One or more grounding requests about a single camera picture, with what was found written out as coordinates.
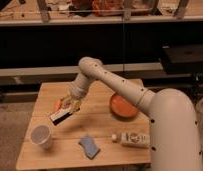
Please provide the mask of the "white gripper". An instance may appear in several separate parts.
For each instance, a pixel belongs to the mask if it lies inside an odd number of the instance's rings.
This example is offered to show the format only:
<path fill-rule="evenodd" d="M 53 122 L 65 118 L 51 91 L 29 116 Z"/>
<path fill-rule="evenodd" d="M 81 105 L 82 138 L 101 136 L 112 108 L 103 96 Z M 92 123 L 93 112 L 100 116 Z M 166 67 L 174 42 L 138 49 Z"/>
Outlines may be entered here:
<path fill-rule="evenodd" d="M 75 82 L 72 82 L 70 84 L 70 87 L 69 87 L 69 92 L 70 92 L 70 95 L 74 99 L 83 99 L 87 95 L 88 89 L 82 85 L 78 85 Z M 70 113 L 73 114 L 74 112 L 76 112 L 80 108 L 81 101 L 80 100 L 73 100 L 71 103 L 71 96 L 70 95 L 63 97 L 60 100 L 60 104 L 61 104 L 61 107 L 63 109 L 68 108 L 71 104 Z"/>

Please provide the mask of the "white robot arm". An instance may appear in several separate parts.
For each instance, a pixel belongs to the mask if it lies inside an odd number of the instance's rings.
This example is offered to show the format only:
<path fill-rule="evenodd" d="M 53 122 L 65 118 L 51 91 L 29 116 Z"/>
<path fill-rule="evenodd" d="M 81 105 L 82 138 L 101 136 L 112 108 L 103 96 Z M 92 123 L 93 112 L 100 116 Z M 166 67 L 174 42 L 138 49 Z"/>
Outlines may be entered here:
<path fill-rule="evenodd" d="M 63 98 L 76 111 L 92 82 L 99 80 L 149 118 L 152 171 L 203 171 L 203 151 L 197 114 L 190 98 L 180 90 L 157 93 L 120 77 L 100 60 L 83 57 L 79 73 Z"/>

